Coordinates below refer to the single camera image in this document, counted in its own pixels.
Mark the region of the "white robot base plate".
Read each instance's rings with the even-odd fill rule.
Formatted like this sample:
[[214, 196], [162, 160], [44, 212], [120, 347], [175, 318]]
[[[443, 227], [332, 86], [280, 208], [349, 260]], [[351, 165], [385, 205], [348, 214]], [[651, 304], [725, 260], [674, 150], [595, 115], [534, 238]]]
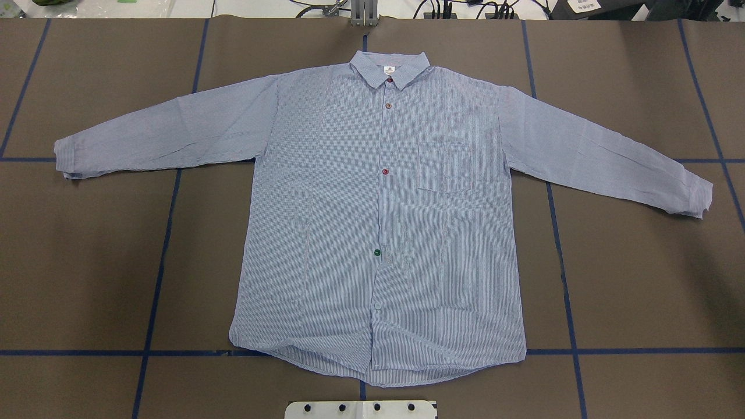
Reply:
[[438, 418], [428, 400], [359, 400], [292, 402], [285, 418]]

